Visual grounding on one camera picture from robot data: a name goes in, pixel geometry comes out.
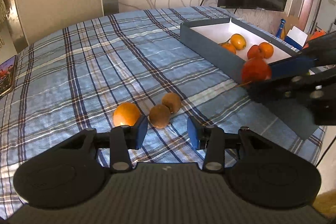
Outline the smartphone on table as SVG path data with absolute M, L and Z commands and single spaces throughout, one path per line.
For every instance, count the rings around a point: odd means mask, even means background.
M 13 90 L 18 56 L 15 55 L 1 64 L 0 70 L 0 98 Z

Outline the blue orange carton box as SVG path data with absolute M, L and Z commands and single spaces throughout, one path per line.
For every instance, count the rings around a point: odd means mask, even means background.
M 309 41 L 324 36 L 325 34 L 326 32 L 324 30 L 317 30 L 314 32 L 314 34 L 308 35 L 297 27 L 293 26 L 293 28 L 289 30 L 287 36 L 285 37 L 284 42 L 288 43 L 297 50 L 302 50 L 308 47 Z

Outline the small orange tangerine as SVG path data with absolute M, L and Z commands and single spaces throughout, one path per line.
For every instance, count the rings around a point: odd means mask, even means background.
M 231 43 L 221 43 L 220 46 L 230 51 L 234 55 L 236 54 L 236 48 Z

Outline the grey box white inside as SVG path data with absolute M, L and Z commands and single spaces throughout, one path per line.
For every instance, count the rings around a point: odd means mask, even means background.
M 242 35 L 247 44 L 236 54 L 221 47 L 234 34 Z M 181 23 L 180 41 L 238 84 L 242 81 L 241 69 L 247 61 L 247 52 L 253 45 L 262 42 L 273 45 L 274 53 L 266 60 L 270 65 L 296 55 L 294 50 L 273 36 L 230 16 Z M 308 139 L 318 129 L 309 110 L 294 99 L 267 102 L 264 106 L 303 140 Z

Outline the red apple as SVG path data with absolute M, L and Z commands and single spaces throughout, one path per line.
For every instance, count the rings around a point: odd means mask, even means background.
M 247 52 L 247 58 L 248 60 L 254 59 L 254 58 L 263 59 L 264 52 L 261 50 L 259 45 L 253 45 L 252 47 L 250 47 L 250 49 Z
M 272 70 L 270 66 L 260 58 L 248 60 L 241 69 L 241 80 L 245 83 L 254 83 L 271 79 Z

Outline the yellow orange fruit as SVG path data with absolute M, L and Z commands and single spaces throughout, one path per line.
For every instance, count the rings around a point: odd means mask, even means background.
M 236 48 L 236 50 L 244 50 L 247 46 L 245 38 L 241 34 L 233 34 L 230 38 L 230 43 Z

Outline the blue bottle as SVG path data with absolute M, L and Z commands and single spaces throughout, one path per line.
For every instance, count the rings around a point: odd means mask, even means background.
M 279 38 L 279 39 L 281 38 L 281 35 L 282 35 L 283 29 L 285 27 L 285 24 L 286 24 L 286 20 L 281 19 L 280 25 L 279 25 L 278 30 L 276 32 L 276 38 Z

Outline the blue plaid tablecloth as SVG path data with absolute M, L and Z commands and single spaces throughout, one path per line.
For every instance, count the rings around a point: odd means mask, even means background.
M 179 40 L 180 25 L 218 19 L 230 12 L 217 7 L 184 7 L 125 12 L 63 28 L 30 45 L 18 56 L 15 85 L 1 99 L 1 217 L 22 202 L 13 186 L 26 160 L 92 127 L 108 132 L 113 113 L 124 102 L 143 114 L 169 92 L 182 107 L 163 129 L 150 127 L 133 163 L 197 162 L 187 135 L 188 116 L 236 133 L 254 132 L 315 164 L 323 128 L 300 139 L 222 71 Z

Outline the large orange with stem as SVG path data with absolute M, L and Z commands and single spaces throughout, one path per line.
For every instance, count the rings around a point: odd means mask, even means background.
M 271 43 L 262 42 L 259 44 L 260 52 L 265 59 L 269 59 L 274 54 L 274 48 Z

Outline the brown kiwi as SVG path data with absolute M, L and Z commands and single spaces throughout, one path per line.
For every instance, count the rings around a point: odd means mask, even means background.
M 177 113 L 182 106 L 181 99 L 176 93 L 166 93 L 162 97 L 161 103 L 169 108 L 171 114 Z
M 169 108 L 165 105 L 159 104 L 151 108 L 149 113 L 149 120 L 153 127 L 164 128 L 170 122 L 171 112 Z

